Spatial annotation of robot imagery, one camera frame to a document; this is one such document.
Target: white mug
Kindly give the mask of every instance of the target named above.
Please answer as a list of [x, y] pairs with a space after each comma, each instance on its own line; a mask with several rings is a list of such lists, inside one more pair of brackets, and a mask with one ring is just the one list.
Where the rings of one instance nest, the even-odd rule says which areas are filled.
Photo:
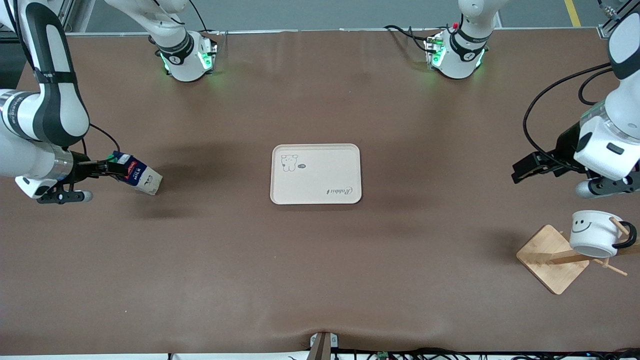
[[[615, 218], [629, 228], [629, 239], [616, 243], [622, 232], [609, 218]], [[616, 215], [597, 210], [582, 210], [572, 216], [571, 248], [582, 255], [592, 258], [609, 258], [618, 253], [618, 249], [629, 247], [636, 241], [636, 228], [629, 222], [622, 221]]]

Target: white robotic arm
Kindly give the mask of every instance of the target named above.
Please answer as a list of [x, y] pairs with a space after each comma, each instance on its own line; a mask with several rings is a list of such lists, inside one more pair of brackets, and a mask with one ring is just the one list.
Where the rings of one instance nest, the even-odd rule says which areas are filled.
[[20, 26], [40, 92], [0, 89], [0, 176], [16, 177], [37, 199], [71, 173], [74, 159], [66, 148], [86, 134], [89, 117], [57, 16], [46, 0], [17, 3], [17, 9], [8, 0], [0, 4], [0, 22]]
[[176, 13], [186, 0], [105, 0], [145, 30], [160, 50], [167, 71], [179, 81], [194, 81], [212, 70], [216, 44], [195, 31], [186, 31]]
[[513, 165], [515, 183], [536, 174], [574, 170], [589, 180], [576, 187], [586, 199], [640, 188], [640, 15], [631, 13], [609, 39], [611, 68], [620, 85], [558, 137], [556, 148]]
[[463, 79], [480, 66], [496, 27], [495, 15], [510, 0], [458, 0], [462, 22], [425, 41], [427, 63], [445, 76]]

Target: brown tablecloth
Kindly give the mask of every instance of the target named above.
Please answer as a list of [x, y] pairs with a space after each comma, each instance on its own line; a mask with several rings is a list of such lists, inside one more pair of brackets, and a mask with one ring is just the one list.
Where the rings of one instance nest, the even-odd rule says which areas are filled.
[[[532, 151], [531, 99], [607, 61], [594, 29], [497, 31], [461, 81], [397, 33], [218, 40], [217, 73], [179, 83], [144, 37], [70, 39], [92, 122], [164, 181], [149, 197], [89, 179], [91, 203], [42, 206], [2, 180], [0, 353], [272, 352], [317, 331], [375, 350], [640, 345], [639, 259], [612, 261], [628, 277], [591, 266], [557, 296], [515, 257], [574, 211], [640, 215], [637, 195], [578, 198], [577, 174], [509, 176]], [[607, 76], [586, 96], [612, 90]], [[586, 110], [580, 81], [533, 112], [544, 147]], [[93, 158], [112, 149], [86, 139]], [[271, 203], [283, 143], [359, 146], [362, 201]]]

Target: yellow floor line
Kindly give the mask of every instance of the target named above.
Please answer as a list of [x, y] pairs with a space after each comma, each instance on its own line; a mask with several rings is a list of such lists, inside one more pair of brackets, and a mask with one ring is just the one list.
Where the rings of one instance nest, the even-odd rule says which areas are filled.
[[582, 24], [580, 24], [580, 18], [578, 18], [578, 12], [575, 11], [573, 0], [564, 0], [564, 5], [566, 6], [566, 11], [569, 13], [569, 18], [571, 18], [571, 25], [575, 28], [582, 26]]

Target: mug holder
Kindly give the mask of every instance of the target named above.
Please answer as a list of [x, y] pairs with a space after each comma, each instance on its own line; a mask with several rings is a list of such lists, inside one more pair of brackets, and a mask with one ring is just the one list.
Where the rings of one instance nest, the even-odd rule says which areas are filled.
[[[624, 235], [629, 236], [627, 228], [622, 226], [617, 219], [611, 217], [609, 220]], [[640, 253], [640, 243], [618, 250], [616, 256], [637, 253]], [[627, 276], [626, 272], [609, 265], [609, 258], [602, 261], [572, 250], [569, 239], [565, 237], [563, 232], [556, 230], [551, 225], [543, 226], [518, 251], [516, 257], [551, 293], [556, 295], [562, 294], [589, 266], [590, 261]]]

